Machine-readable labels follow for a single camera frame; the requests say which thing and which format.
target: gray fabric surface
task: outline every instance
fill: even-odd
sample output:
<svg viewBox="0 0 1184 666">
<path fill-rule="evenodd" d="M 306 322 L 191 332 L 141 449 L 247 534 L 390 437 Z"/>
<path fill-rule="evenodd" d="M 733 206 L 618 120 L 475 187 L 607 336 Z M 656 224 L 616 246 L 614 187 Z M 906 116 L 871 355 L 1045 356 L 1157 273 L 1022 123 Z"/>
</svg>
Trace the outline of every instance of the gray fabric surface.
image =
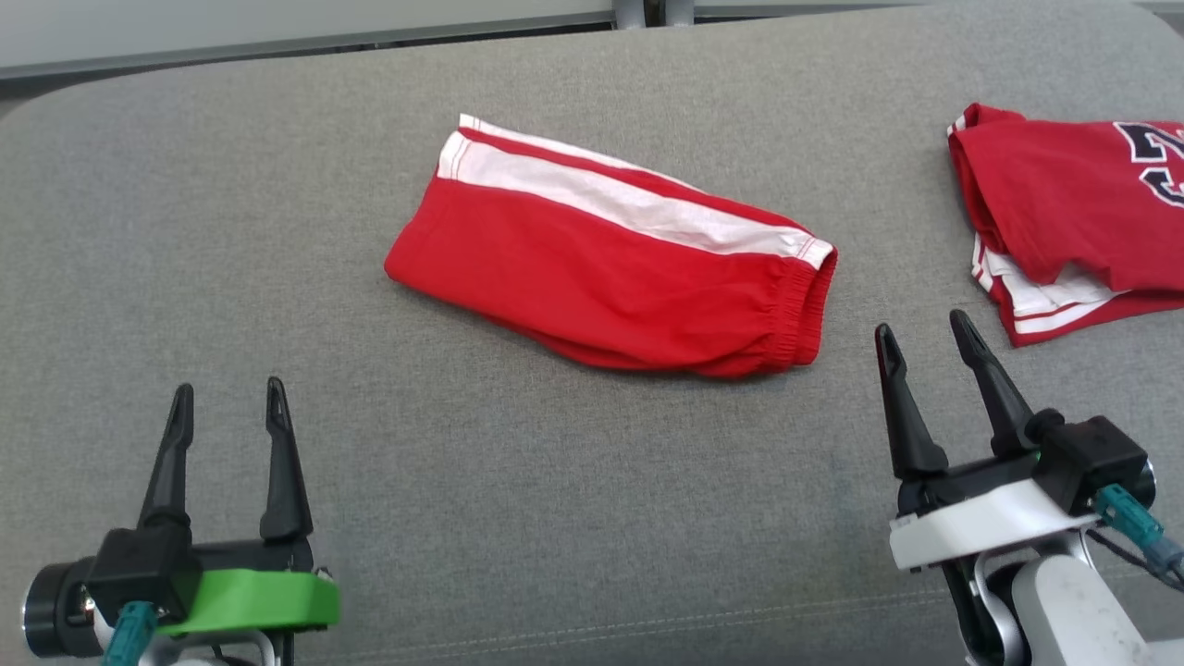
<svg viewBox="0 0 1184 666">
<path fill-rule="evenodd" d="M 302 664 L 955 664 L 896 571 L 873 327 L 954 461 L 987 421 L 946 312 L 1034 405 L 1105 412 L 1184 531 L 1184 313 L 1009 350 L 967 275 L 945 127 L 1184 116 L 1184 41 L 1122 4 L 991 1 L 218 64 L 0 122 L 0 600 L 133 521 L 192 382 L 195 537 L 256 533 L 288 385 L 342 625 Z M 459 111 L 793 217 L 841 251 L 822 354 L 745 383 L 600 372 L 391 283 Z M 1112 558 L 1151 638 L 1184 600 Z M 28 664 L 15 617 L 0 662 Z"/>
</svg>

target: red t-shirt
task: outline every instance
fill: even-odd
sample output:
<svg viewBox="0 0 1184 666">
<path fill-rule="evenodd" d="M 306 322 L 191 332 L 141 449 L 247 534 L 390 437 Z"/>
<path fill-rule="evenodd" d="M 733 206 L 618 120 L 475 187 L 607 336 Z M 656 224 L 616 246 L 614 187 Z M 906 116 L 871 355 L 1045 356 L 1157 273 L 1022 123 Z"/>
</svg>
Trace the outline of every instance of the red t-shirt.
<svg viewBox="0 0 1184 666">
<path fill-rule="evenodd" d="M 972 271 L 1015 345 L 1184 307 L 1184 124 L 971 104 L 948 134 Z"/>
</svg>

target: teal cable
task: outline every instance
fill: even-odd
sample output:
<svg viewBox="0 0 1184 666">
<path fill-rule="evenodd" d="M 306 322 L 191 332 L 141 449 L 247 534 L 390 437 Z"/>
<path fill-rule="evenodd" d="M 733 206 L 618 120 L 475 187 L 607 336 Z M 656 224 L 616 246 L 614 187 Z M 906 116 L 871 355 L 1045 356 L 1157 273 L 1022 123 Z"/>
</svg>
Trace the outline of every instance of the teal cable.
<svg viewBox="0 0 1184 666">
<path fill-rule="evenodd" d="M 156 608 L 147 601 L 123 607 L 99 666 L 136 666 L 156 634 Z"/>
<path fill-rule="evenodd" d="M 1184 579 L 1184 547 L 1165 537 L 1164 526 L 1122 486 L 1114 484 L 1098 491 L 1093 508 L 1102 523 L 1121 532 L 1143 551 L 1157 576 L 1164 577 L 1171 571 Z"/>
</svg>

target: white trim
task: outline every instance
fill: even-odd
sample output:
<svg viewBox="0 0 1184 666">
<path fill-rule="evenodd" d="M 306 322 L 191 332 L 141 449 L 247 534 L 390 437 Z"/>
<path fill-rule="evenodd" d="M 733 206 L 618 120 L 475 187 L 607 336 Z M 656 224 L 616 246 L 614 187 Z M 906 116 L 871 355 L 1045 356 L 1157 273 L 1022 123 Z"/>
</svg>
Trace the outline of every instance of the white trim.
<svg viewBox="0 0 1184 666">
<path fill-rule="evenodd" d="M 952 136 L 955 132 L 966 129 L 966 114 L 958 116 L 953 124 L 946 128 L 946 136 Z"/>
<path fill-rule="evenodd" d="M 978 283 L 987 293 L 996 277 L 1003 280 L 1004 289 L 1011 295 L 1015 329 L 1021 335 L 1047 333 L 1068 326 L 1126 293 L 1111 290 L 1100 280 L 1073 264 L 1067 265 L 1051 284 L 1037 284 L 1024 275 L 1010 256 L 991 251 L 976 233 L 971 275 L 979 271 Z"/>
<path fill-rule="evenodd" d="M 815 270 L 835 248 L 793 226 L 774 226 L 683 199 L 663 197 L 591 171 L 498 151 L 455 132 L 438 178 L 542 197 L 630 231 L 688 248 L 799 258 Z"/>
<path fill-rule="evenodd" d="M 517 141 L 519 143 L 526 143 L 527 146 L 545 148 L 547 151 L 551 151 L 552 153 L 559 153 L 561 155 L 571 155 L 573 158 L 591 160 L 593 162 L 599 162 L 601 165 L 610 166 L 613 168 L 628 168 L 632 171 L 642 171 L 652 175 L 657 175 L 659 178 L 664 178 L 665 180 L 682 185 L 683 187 L 689 187 L 695 192 L 702 192 L 702 190 L 695 187 L 694 185 L 688 185 L 678 180 L 677 178 L 670 178 L 664 173 L 650 171 L 648 168 L 639 167 L 635 164 L 626 162 L 625 160 L 618 160 L 617 158 L 611 158 L 603 153 L 588 151 L 587 148 L 580 148 L 578 146 L 564 143 L 562 141 L 555 141 L 554 139 L 543 139 L 542 136 L 522 134 L 521 132 L 514 132 L 513 129 L 497 127 L 496 124 L 488 123 L 478 117 L 470 116 L 469 114 L 461 114 L 459 127 L 472 129 L 475 132 L 488 134 L 490 136 L 497 136 L 500 139 L 509 139 L 510 141 Z"/>
<path fill-rule="evenodd" d="M 1017 319 L 1016 320 L 1016 333 L 1021 335 L 1027 335 L 1029 333 L 1048 333 L 1049 331 L 1056 331 L 1062 326 L 1068 326 L 1074 321 L 1086 316 L 1087 314 L 1094 312 L 1095 309 L 1105 306 L 1109 302 L 1109 299 L 1105 301 L 1098 301 L 1094 303 L 1081 303 L 1069 308 L 1066 308 L 1056 314 L 1050 314 L 1045 316 L 1036 316 L 1032 319 Z"/>
</svg>

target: folded red shorts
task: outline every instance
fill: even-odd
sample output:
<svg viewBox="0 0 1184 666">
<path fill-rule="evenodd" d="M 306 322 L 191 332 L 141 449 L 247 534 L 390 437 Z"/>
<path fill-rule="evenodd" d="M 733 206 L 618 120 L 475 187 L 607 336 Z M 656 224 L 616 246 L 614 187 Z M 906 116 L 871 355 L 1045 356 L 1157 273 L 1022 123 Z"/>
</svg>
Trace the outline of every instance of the folded red shorts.
<svg viewBox="0 0 1184 666">
<path fill-rule="evenodd" d="M 386 273 L 580 363 L 740 377 L 813 361 L 837 257 L 789 218 L 461 116 Z"/>
</svg>

